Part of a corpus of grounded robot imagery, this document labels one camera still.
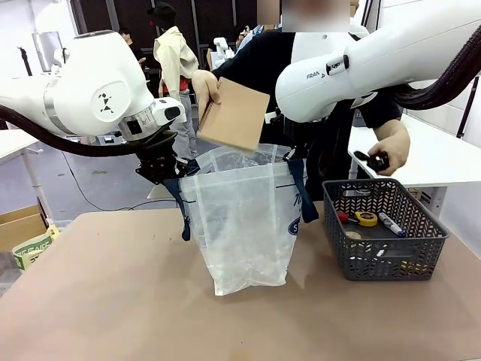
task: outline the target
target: label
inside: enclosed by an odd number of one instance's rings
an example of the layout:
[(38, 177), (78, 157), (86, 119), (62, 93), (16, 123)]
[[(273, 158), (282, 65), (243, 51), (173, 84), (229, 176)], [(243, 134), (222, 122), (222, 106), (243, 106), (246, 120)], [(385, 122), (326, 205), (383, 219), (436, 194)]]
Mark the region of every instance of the label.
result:
[(291, 235), (298, 235), (300, 222), (301, 222), (301, 218), (299, 217), (297, 220), (289, 224), (289, 228), (287, 230)]

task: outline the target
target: person in beige jacket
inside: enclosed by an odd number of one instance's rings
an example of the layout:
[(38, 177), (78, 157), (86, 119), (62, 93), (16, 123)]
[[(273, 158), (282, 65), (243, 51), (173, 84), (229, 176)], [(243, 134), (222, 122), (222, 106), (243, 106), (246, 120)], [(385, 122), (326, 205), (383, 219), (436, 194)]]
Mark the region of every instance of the person in beige jacket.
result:
[(176, 11), (169, 4), (157, 2), (147, 12), (151, 23), (158, 26), (162, 35), (156, 39), (154, 58), (162, 68), (159, 96), (170, 96), (182, 102), (186, 109), (187, 121), (171, 125), (177, 132), (174, 152), (181, 158), (194, 159), (197, 156), (195, 131), (192, 126), (192, 104), (189, 97), (189, 82), (198, 69), (198, 60), (186, 43), (186, 39), (175, 26)]

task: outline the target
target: plastic bag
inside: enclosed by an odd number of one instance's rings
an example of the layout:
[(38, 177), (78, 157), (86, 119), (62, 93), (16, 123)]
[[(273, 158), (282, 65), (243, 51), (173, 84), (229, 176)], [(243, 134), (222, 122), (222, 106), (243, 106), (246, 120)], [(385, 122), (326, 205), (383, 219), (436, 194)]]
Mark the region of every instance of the plastic bag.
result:
[(286, 282), (302, 203), (283, 161), (289, 151), (262, 145), (246, 156), (217, 148), (197, 158), (197, 175), (180, 180), (191, 231), (218, 296)]

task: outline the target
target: gray basket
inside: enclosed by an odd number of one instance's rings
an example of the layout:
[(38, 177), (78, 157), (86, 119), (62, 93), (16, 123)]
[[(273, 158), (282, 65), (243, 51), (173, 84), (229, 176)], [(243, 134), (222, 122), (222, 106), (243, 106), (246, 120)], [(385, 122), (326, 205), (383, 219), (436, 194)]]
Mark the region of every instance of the gray basket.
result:
[[(325, 225), (343, 275), (351, 281), (426, 281), (431, 279), (448, 232), (398, 181), (392, 179), (325, 182)], [(371, 239), (351, 239), (337, 217), (341, 211), (384, 212), (407, 238), (391, 238), (380, 223)]]

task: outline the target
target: white table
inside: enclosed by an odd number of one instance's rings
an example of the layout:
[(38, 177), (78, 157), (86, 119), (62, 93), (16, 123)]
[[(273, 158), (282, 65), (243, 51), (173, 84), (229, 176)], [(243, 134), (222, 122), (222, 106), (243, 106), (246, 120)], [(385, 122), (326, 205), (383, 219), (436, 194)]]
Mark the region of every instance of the white table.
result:
[(36, 150), (29, 149), (31, 145), (37, 142), (37, 139), (25, 133), (23, 130), (0, 130), (0, 165), (12, 160), (13, 158), (22, 156), (23, 162), (32, 182), (32, 187), (35, 189), (35, 192), (37, 193), (37, 196), (44, 207), (45, 213), (49, 218), (52, 218), (52, 211), (47, 202), (47, 198), (45, 197), (44, 190), (42, 189), (42, 185), (33, 170), (29, 158), (29, 153), (39, 153)]
[[(431, 211), (439, 216), (447, 187), (453, 184), (471, 184), (481, 182), (481, 149), (456, 138), (421, 120), (403, 115), (402, 123), (411, 137), (410, 155), (404, 167), (398, 169), (391, 177), (406, 188), (433, 187)], [(377, 142), (372, 129), (352, 128), (349, 140), (349, 155), (352, 157), (349, 179), (357, 175), (359, 164), (372, 178), (382, 178), (366, 162), (354, 157), (360, 150), (367, 153)]]

